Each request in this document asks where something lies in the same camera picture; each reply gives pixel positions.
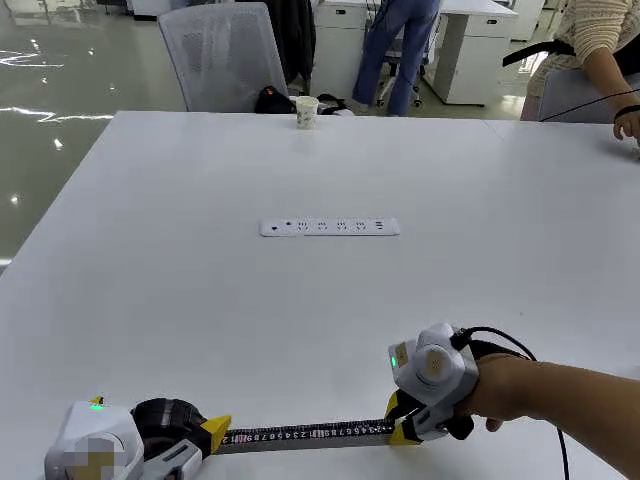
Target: blue jeans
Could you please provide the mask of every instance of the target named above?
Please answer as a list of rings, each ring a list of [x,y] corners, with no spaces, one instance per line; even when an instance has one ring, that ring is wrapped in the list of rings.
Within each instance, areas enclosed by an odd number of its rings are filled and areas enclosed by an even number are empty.
[[[353,88],[354,100],[373,104],[384,57],[404,27],[402,59],[388,111],[391,115],[407,113],[413,83],[438,15],[438,5],[438,0],[386,0],[382,4],[364,42],[360,72]]]

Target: gray mesh chair back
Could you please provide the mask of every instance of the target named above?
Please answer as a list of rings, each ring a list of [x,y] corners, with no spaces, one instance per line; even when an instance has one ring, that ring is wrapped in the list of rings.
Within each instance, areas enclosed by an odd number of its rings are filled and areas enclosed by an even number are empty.
[[[183,8],[158,23],[187,111],[253,112],[268,85],[287,94],[264,3]]]
[[[629,75],[627,82],[632,89],[640,88],[640,74]],[[582,70],[551,70],[547,75],[544,93],[540,100],[538,120],[570,110],[601,98]],[[549,122],[565,123],[613,123],[615,112],[606,101],[567,112]]]

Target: black wrist strap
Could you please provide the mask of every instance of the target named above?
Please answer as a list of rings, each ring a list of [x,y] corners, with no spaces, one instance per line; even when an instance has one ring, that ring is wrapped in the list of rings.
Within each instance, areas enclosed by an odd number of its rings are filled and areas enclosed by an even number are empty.
[[[631,105],[629,107],[624,107],[622,110],[616,113],[616,116],[613,117],[613,121],[615,122],[621,116],[626,115],[627,113],[637,112],[638,110],[640,110],[640,105]]]

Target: tiled floor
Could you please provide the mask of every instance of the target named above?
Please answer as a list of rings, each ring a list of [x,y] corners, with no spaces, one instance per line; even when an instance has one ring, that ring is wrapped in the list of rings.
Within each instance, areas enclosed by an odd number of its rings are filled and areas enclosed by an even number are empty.
[[[423,84],[410,115],[518,118],[534,63],[505,69],[486,108],[445,106]],[[105,15],[94,0],[0,0],[0,271],[123,109],[183,110],[155,23]]]

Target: electrical socket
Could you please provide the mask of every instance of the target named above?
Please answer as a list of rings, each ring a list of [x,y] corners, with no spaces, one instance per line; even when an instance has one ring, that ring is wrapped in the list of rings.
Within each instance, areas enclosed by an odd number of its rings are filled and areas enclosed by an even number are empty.
[[[394,236],[400,235],[395,218],[290,218],[260,222],[263,237]]]

